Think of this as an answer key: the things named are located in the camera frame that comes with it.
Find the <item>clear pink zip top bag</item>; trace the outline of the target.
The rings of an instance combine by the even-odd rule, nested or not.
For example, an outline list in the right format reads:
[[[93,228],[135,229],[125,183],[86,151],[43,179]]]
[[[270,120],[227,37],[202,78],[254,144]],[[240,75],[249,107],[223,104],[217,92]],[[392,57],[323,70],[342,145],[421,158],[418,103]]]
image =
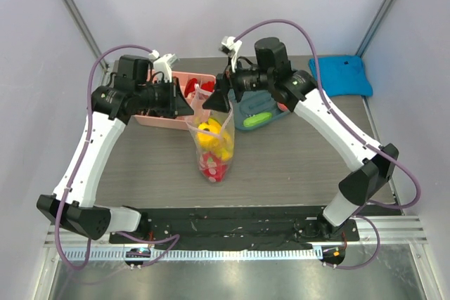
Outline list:
[[[200,173],[211,183],[222,182],[229,170],[235,145],[233,110],[218,112],[206,110],[203,103],[211,93],[194,86],[191,107],[194,114],[184,118],[196,146]]]

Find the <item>yellow bell pepper toy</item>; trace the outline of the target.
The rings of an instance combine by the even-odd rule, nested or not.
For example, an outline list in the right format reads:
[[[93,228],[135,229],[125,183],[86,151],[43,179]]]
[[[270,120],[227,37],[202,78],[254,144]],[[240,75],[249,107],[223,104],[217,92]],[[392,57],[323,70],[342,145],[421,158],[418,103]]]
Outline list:
[[[221,124],[217,120],[209,118],[206,122],[199,124],[196,138],[203,149],[212,150],[215,138],[219,137],[220,132]]]

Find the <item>green cucumber toy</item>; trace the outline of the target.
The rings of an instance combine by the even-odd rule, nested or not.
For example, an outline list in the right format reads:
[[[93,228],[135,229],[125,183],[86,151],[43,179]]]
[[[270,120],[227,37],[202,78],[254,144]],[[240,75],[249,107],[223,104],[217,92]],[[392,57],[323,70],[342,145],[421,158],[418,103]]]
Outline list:
[[[252,128],[254,126],[258,126],[266,121],[269,121],[272,118],[271,112],[261,112],[252,116],[247,117],[243,120],[243,126],[245,128]]]

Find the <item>yellow banana bunch toy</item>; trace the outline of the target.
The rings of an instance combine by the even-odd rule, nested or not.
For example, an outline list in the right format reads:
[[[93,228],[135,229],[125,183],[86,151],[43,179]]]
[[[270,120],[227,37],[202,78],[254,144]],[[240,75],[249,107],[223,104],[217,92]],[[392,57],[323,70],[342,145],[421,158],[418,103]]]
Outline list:
[[[228,131],[223,131],[215,138],[213,153],[222,161],[227,162],[233,158],[234,139]]]

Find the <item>pink dragon fruit toy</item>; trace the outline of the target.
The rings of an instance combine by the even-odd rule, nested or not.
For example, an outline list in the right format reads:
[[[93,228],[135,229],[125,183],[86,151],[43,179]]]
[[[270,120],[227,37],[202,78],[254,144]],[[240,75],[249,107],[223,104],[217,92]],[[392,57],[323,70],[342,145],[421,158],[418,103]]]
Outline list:
[[[199,157],[199,170],[211,183],[224,180],[229,165],[211,152],[205,152]]]

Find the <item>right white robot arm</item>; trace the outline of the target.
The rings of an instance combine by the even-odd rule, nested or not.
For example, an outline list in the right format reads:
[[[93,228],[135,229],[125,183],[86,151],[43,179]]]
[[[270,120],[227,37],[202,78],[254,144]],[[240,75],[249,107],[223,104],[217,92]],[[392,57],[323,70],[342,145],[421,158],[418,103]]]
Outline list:
[[[242,42],[224,37],[220,51],[228,57],[224,71],[217,75],[214,91],[203,108],[228,112],[229,91],[236,100],[245,92],[268,91],[278,103],[286,106],[312,125],[338,152],[350,170],[338,185],[338,193],[318,215],[316,234],[334,240],[352,214],[362,208],[391,179],[393,160],[399,151],[393,144],[381,145],[359,129],[329,97],[319,90],[315,78],[292,67],[285,44],[276,37],[258,40],[257,62],[244,68],[238,52]]]

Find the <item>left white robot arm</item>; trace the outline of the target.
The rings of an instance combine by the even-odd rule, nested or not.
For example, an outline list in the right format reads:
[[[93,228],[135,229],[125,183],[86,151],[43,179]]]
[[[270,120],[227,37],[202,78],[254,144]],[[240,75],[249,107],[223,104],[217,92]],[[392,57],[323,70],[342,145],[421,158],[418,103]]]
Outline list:
[[[172,76],[177,57],[168,53],[147,58],[124,55],[116,61],[112,86],[99,86],[90,96],[91,114],[59,184],[40,195],[38,210],[53,224],[91,240],[105,233],[125,232],[135,243],[150,233],[146,214],[133,207],[96,205],[96,192],[110,153],[132,116],[153,110],[162,117],[193,114]]]

